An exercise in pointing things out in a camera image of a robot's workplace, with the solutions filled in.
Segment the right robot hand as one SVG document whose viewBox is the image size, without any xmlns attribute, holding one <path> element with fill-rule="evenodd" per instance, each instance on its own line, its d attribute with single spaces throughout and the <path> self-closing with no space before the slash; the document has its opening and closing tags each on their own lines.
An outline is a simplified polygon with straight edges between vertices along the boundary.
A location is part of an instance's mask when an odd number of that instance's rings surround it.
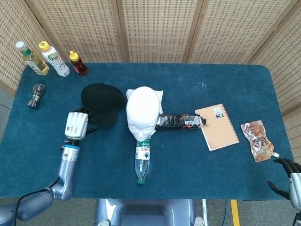
<svg viewBox="0 0 301 226">
<path fill-rule="evenodd" d="M 286 192 L 277 188 L 271 181 L 268 181 L 270 189 L 276 194 L 291 201 L 292 206 L 298 211 L 301 210 L 301 165 L 290 159 L 275 159 L 273 162 L 281 164 L 289 178 L 290 191 Z"/>
</svg>

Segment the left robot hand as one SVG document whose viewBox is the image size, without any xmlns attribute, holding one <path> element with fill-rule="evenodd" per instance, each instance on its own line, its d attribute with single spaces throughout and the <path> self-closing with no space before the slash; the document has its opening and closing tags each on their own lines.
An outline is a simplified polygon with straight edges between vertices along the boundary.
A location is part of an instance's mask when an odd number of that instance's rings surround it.
<svg viewBox="0 0 301 226">
<path fill-rule="evenodd" d="M 86 135 L 98 129 L 98 125 L 93 122 L 93 113 L 87 108 L 81 107 L 68 113 L 64 134 L 68 139 L 82 140 Z"/>
</svg>

